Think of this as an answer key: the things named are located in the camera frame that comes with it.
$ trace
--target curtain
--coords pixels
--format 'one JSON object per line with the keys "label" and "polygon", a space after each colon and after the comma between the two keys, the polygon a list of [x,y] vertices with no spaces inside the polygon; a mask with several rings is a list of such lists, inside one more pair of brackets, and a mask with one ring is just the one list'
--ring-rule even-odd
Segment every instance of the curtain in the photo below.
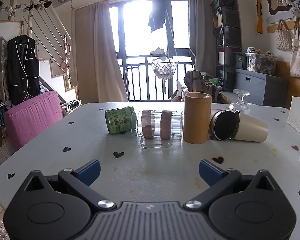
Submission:
{"label": "curtain", "polygon": [[189,0],[189,50],[194,68],[215,77],[217,49],[210,3],[211,0]]}
{"label": "curtain", "polygon": [[109,3],[76,10],[78,93],[83,103],[127,102],[112,34]]}

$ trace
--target wire basket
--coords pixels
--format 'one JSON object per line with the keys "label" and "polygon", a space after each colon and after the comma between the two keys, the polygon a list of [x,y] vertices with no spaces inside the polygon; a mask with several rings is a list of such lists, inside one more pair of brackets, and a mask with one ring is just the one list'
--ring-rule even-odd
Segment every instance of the wire basket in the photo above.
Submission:
{"label": "wire basket", "polygon": [[156,77],[167,80],[173,77],[179,62],[152,62],[150,65]]}

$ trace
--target chair cushion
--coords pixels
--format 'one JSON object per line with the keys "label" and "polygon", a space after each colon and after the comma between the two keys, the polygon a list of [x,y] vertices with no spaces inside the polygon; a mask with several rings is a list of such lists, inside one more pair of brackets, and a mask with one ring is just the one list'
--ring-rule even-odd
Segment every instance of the chair cushion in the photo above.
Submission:
{"label": "chair cushion", "polygon": [[49,91],[8,110],[4,121],[10,140],[18,150],[62,117],[58,94]]}

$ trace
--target blue gripper pad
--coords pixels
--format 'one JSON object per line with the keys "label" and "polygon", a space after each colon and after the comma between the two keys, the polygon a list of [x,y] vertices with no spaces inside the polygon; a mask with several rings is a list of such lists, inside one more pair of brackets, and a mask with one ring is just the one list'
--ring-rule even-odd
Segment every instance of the blue gripper pad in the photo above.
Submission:
{"label": "blue gripper pad", "polygon": [[98,160],[92,160],[71,174],[85,185],[90,186],[100,175],[101,165]]}
{"label": "blue gripper pad", "polygon": [[220,169],[208,160],[202,160],[199,164],[199,174],[200,177],[211,187],[228,175],[228,172]]}

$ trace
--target hanging clothes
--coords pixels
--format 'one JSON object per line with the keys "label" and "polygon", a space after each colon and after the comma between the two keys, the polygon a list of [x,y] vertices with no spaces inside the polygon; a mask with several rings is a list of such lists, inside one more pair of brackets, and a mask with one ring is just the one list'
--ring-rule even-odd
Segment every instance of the hanging clothes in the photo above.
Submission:
{"label": "hanging clothes", "polygon": [[167,4],[165,0],[152,0],[152,10],[149,16],[151,32],[163,28]]}
{"label": "hanging clothes", "polygon": [[7,43],[7,86],[15,106],[40,94],[39,60],[35,57],[35,40],[26,35]]}

